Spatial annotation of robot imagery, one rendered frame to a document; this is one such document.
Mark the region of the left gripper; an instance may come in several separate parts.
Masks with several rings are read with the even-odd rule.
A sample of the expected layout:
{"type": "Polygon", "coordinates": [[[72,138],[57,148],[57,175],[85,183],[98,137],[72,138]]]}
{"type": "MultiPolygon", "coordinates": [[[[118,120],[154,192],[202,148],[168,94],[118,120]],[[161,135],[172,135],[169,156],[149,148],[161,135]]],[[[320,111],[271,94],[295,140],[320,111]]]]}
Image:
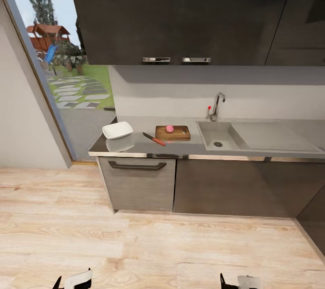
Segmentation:
{"type": "MultiPolygon", "coordinates": [[[[59,277],[59,279],[57,280],[57,282],[54,285],[53,289],[58,289],[59,288],[60,281],[61,281],[61,277],[59,277]]],[[[92,282],[91,282],[91,279],[90,279],[86,283],[75,285],[74,289],[88,289],[88,288],[91,287],[91,284],[92,284],[92,282]]]]}

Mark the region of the cutting board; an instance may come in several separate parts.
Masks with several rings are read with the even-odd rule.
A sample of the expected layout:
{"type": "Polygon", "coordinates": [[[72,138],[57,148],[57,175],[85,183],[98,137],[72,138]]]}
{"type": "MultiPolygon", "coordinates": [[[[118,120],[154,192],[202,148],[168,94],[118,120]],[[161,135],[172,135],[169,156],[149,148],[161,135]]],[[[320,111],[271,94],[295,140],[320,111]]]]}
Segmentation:
{"type": "Polygon", "coordinates": [[[157,139],[190,139],[190,133],[187,125],[172,126],[173,132],[168,133],[167,126],[156,126],[155,137],[157,139]]]}

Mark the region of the parer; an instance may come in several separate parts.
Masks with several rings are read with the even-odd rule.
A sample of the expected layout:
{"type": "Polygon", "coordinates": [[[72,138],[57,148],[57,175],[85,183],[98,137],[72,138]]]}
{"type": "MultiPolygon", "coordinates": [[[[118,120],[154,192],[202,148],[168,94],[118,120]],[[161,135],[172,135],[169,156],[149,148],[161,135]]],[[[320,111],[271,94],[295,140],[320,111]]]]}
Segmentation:
{"type": "Polygon", "coordinates": [[[157,139],[157,138],[155,138],[155,137],[152,137],[152,136],[150,136],[150,135],[148,135],[148,134],[146,134],[146,133],[145,133],[145,135],[148,136],[149,138],[151,138],[153,141],[156,141],[156,142],[158,142],[158,143],[160,143],[160,144],[162,144],[162,145],[165,145],[165,142],[162,142],[162,141],[160,141],[159,139],[157,139]]]}

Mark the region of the vidalia onion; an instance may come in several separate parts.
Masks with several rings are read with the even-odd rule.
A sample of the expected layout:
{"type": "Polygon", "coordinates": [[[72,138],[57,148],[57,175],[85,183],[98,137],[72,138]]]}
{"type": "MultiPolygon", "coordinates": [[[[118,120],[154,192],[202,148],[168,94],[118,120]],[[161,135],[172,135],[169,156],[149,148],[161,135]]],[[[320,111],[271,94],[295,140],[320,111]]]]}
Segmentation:
{"type": "Polygon", "coordinates": [[[171,125],[168,125],[165,130],[170,133],[170,132],[173,132],[173,127],[171,125]]]}

